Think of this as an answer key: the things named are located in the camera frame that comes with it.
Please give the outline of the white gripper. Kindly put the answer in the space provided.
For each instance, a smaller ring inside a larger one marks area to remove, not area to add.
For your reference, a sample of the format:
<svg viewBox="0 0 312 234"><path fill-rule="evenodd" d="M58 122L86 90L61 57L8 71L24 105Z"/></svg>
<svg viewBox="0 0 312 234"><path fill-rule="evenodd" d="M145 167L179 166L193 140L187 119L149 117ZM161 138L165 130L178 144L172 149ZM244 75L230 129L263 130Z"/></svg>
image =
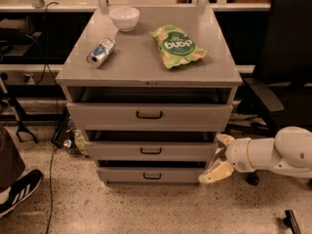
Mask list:
<svg viewBox="0 0 312 234"><path fill-rule="evenodd" d="M248 157L248 147L251 142L249 137L235 139L230 135L218 134L216 139L219 147L226 148L227 161L217 159L205 172L199 175L200 182L208 184L225 179L233 174L234 169L239 173L255 171Z"/></svg>

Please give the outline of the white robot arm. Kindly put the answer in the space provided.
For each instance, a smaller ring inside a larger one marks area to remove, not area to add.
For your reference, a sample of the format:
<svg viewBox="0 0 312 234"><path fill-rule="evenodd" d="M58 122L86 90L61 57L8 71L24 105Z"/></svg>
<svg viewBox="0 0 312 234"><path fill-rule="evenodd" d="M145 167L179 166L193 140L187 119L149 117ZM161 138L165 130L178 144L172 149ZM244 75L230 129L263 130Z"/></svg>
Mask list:
<svg viewBox="0 0 312 234"><path fill-rule="evenodd" d="M234 138L220 134L223 158L218 157L199 175L202 183L213 183L233 174L259 170L300 178L312 176L312 133L300 127L285 127L274 137Z"/></svg>

